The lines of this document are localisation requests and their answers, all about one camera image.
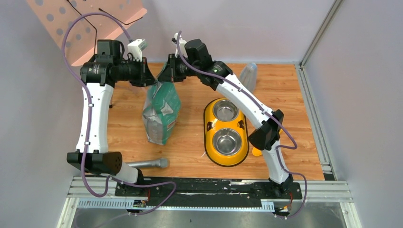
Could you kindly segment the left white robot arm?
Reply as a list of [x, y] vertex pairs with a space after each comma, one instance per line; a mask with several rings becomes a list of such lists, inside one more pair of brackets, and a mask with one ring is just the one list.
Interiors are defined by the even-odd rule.
[[127, 190], [134, 196], [145, 192], [141, 172], [123, 162], [120, 152], [111, 152], [107, 142], [107, 123], [111, 100], [118, 81], [128, 81], [132, 86], [146, 87], [156, 83], [142, 51], [145, 39], [136, 39], [127, 46], [118, 40], [97, 41], [97, 53], [80, 69], [84, 84], [84, 110], [81, 133], [75, 152], [67, 154], [67, 162], [85, 172], [110, 175], [128, 182]]

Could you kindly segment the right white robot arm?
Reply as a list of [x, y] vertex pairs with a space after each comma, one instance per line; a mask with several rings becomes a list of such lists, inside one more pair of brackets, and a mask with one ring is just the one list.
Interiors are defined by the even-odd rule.
[[224, 62], [212, 59], [200, 39], [185, 41], [176, 37], [172, 38], [172, 42], [176, 45], [176, 51], [169, 55], [166, 67], [157, 76], [158, 81], [177, 83], [195, 76], [242, 111], [255, 128], [248, 140], [253, 147], [262, 151], [272, 182], [272, 194], [284, 198], [290, 193], [294, 179], [285, 166], [280, 150], [283, 112], [264, 105]]

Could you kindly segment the yellow plastic scoop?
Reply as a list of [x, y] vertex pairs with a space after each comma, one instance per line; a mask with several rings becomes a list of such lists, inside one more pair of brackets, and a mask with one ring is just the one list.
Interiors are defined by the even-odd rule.
[[252, 148], [252, 155], [253, 155], [253, 156], [256, 156], [256, 157], [262, 156], [262, 151], [259, 150], [259, 149], [256, 148], [256, 147], [253, 147], [253, 148]]

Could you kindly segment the green pet food bag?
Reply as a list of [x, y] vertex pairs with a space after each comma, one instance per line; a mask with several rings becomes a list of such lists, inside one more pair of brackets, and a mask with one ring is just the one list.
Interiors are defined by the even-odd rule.
[[172, 82], [149, 87], [142, 111], [148, 141], [166, 145], [177, 121], [181, 101]]

